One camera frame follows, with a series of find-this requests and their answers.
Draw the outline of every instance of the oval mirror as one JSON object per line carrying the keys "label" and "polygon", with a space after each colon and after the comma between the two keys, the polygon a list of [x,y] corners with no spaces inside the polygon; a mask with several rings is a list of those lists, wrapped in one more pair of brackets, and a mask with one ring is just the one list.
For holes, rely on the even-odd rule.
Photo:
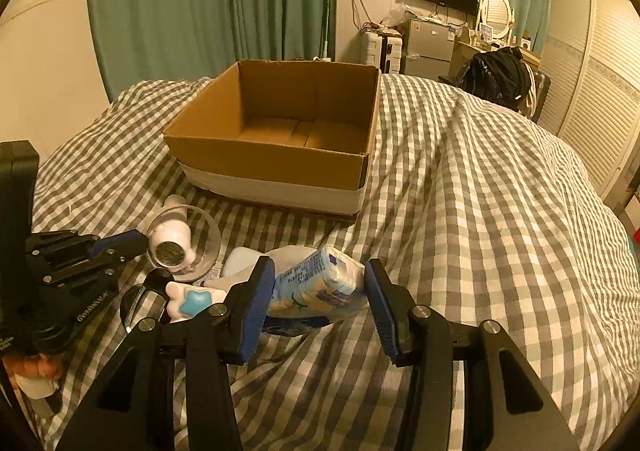
{"label": "oval mirror", "polygon": [[484,0],[482,22],[494,29],[494,39],[502,39],[509,33],[511,6],[509,0]]}

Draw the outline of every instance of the hand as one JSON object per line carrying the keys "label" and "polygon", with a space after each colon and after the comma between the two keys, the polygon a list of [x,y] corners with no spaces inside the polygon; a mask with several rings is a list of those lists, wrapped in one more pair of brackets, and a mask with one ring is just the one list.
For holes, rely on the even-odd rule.
{"label": "hand", "polygon": [[14,388],[17,388],[14,375],[47,377],[56,381],[64,371],[62,368],[62,355],[49,356],[39,354],[27,356],[13,353],[2,357],[2,363]]}

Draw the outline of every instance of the box flap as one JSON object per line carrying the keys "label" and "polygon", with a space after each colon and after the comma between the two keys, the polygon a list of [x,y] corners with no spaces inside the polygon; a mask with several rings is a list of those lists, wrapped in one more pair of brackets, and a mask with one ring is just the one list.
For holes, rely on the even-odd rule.
{"label": "box flap", "polygon": [[367,147],[367,153],[373,154],[374,146],[376,145],[376,132],[378,131],[378,114],[380,113],[380,98],[382,90],[380,84],[376,88],[376,97],[373,101],[373,112],[371,113],[371,122],[369,123],[369,131],[367,133],[369,138],[369,146]]}
{"label": "box flap", "polygon": [[[211,103],[224,102],[224,106]],[[165,136],[238,138],[244,127],[238,64],[212,80],[169,123]]]}

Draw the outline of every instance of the refrigerator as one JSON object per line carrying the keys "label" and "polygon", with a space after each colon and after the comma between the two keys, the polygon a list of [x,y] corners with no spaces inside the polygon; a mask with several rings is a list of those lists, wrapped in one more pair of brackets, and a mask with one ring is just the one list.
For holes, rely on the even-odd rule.
{"label": "refrigerator", "polygon": [[446,25],[409,20],[404,33],[401,73],[434,81],[438,81],[438,76],[447,76],[453,40],[454,35]]}

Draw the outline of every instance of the black bag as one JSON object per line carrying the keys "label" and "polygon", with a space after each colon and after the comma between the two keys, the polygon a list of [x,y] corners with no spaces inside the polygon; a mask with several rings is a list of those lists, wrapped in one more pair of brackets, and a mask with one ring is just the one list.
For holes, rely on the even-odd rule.
{"label": "black bag", "polygon": [[531,88],[529,72],[518,48],[474,55],[456,77],[456,86],[468,94],[518,111]]}

